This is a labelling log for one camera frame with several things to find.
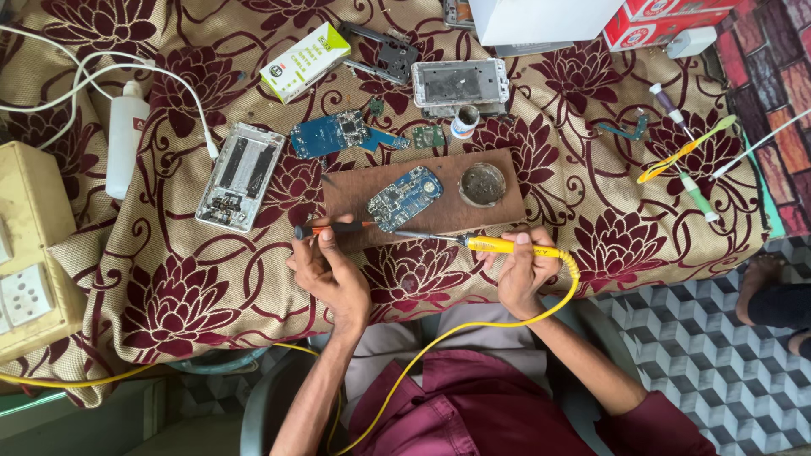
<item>red box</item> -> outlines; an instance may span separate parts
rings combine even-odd
[[[633,22],[708,11],[731,10],[741,0],[625,0],[622,8]]]
[[[620,8],[603,29],[603,36],[611,52],[662,46],[673,41],[682,30],[716,25],[727,14],[729,10],[704,11],[632,22],[625,9]]]

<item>white charger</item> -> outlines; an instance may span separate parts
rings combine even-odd
[[[669,58],[692,57],[704,52],[717,38],[715,27],[688,28],[676,35],[665,50]]]

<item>floral tablecloth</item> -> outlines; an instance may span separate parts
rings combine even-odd
[[[14,25],[56,40],[80,58],[120,50],[155,58],[200,95],[215,140],[234,122],[287,134],[295,124],[359,108],[371,127],[410,136],[432,123],[396,86],[339,66],[310,92],[282,105],[258,70],[324,21],[348,20],[408,37],[423,61],[487,58],[469,32],[442,23],[439,0],[44,0],[29,1]],[[375,46],[353,41],[354,55],[374,62]],[[96,68],[125,58],[102,58]],[[674,170],[645,185],[646,165],[689,142],[665,117],[648,87],[664,84],[695,135],[727,114],[719,81],[695,58],[672,61],[660,50],[609,54],[602,39],[546,54],[507,58],[511,115],[481,122],[470,140],[441,148],[375,153],[350,148],[317,160],[296,158],[288,145],[273,174],[254,229],[235,234],[194,219],[211,172],[200,115],[177,81],[148,71],[113,71],[99,80],[114,95],[141,82],[152,107],[135,175],[119,206],[104,192],[109,100],[79,98],[79,121],[47,152],[56,156],[79,230],[50,248],[88,293],[84,329],[8,363],[0,372],[77,381],[120,373],[128,363],[165,362],[213,347],[247,348],[327,332],[329,310],[299,289],[284,266],[291,225],[324,215],[324,172],[415,158],[512,150],[526,219],[543,224],[577,259],[577,296],[642,284],[723,274],[764,242],[757,178],[744,161],[717,182],[710,173],[741,149],[731,130],[713,136],[682,166],[721,215],[708,225]],[[37,105],[65,92],[75,64],[51,46],[0,34],[0,102]],[[385,112],[368,113],[370,97]],[[39,145],[67,120],[69,104],[35,114],[2,113],[17,140]],[[636,124],[650,115],[643,140],[599,134],[590,125]],[[441,121],[446,126],[448,121]],[[488,229],[498,235],[509,226]],[[409,320],[458,303],[496,300],[496,273],[444,241],[402,243],[351,252],[368,277],[372,323]],[[568,289],[561,274],[544,293]],[[112,386],[72,389],[95,407]]]

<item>white plastic bottle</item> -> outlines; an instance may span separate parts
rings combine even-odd
[[[135,171],[135,155],[149,116],[149,103],[143,96],[140,84],[132,80],[110,102],[106,191],[116,200],[127,195]]]

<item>wooden board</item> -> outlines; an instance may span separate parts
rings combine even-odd
[[[462,173],[479,162],[496,166],[507,183],[504,198],[491,208],[474,208],[462,201],[459,195],[459,178]],[[330,215],[351,213],[355,216],[355,220],[372,222],[371,215],[366,211],[366,203],[390,183],[420,165],[426,166],[436,175],[442,183],[444,192],[438,200],[403,224],[400,230],[431,234],[457,233],[519,222],[526,215],[524,200],[521,198],[521,190],[518,188],[518,179],[513,168],[513,159],[507,148],[329,173],[327,177],[335,185],[323,183],[327,213]],[[338,244],[344,252],[406,240],[408,239],[401,236],[384,233],[376,226],[338,236]]]

